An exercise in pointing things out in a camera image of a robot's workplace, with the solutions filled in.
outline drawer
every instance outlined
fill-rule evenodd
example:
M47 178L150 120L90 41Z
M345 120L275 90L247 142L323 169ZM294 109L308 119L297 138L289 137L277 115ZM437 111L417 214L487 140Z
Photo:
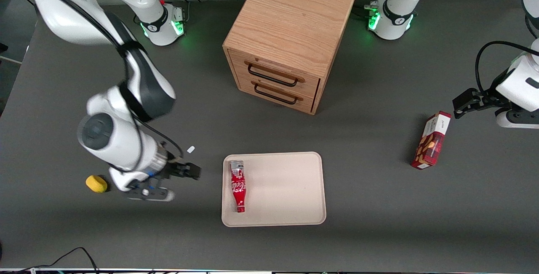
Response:
M240 90L252 94L256 97L264 98L274 103L287 106L298 111L310 113L312 109L312 97L303 96L302 94L289 93L275 88L274 86L256 82L255 80L247 80L240 78Z
M316 94L319 81L316 77L269 63L251 54L229 50L229 55L239 80L255 80L292 94L309 97Z

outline red box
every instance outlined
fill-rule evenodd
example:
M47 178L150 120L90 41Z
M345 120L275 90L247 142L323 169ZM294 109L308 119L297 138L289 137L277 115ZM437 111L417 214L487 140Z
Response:
M443 111L429 117L412 161L412 167L423 170L436 165L450 120L451 114Z

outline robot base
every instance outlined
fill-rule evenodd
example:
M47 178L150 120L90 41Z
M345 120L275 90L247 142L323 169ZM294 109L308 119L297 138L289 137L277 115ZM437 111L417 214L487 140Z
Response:
M396 40L410 28L410 23L414 16L412 15L407 21L403 19L400 25L394 25L391 19L381 10L384 2L385 0L374 0L370 5L365 6L370 15L367 29L384 40Z
M496 111L496 122L502 128L539 129L539 110L500 109Z
M164 4L163 7L168 11L168 20L158 31L147 29L141 23L144 35L150 39L154 45L166 46L175 42L178 37L185 33L185 23L183 21L183 10L180 7L174 7L171 4Z

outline coca-cola logo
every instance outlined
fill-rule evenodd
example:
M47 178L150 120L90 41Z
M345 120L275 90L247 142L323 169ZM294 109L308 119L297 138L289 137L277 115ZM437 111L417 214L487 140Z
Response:
M233 182L232 183L232 192L237 193L237 192L242 192L243 190L245 190L245 182L244 181L239 181L239 182Z

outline yellow sponge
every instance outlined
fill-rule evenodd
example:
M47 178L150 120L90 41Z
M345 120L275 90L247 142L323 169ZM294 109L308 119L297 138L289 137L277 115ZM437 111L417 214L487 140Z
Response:
M99 176L88 176L86 185L96 193L103 193L107 190L107 182Z

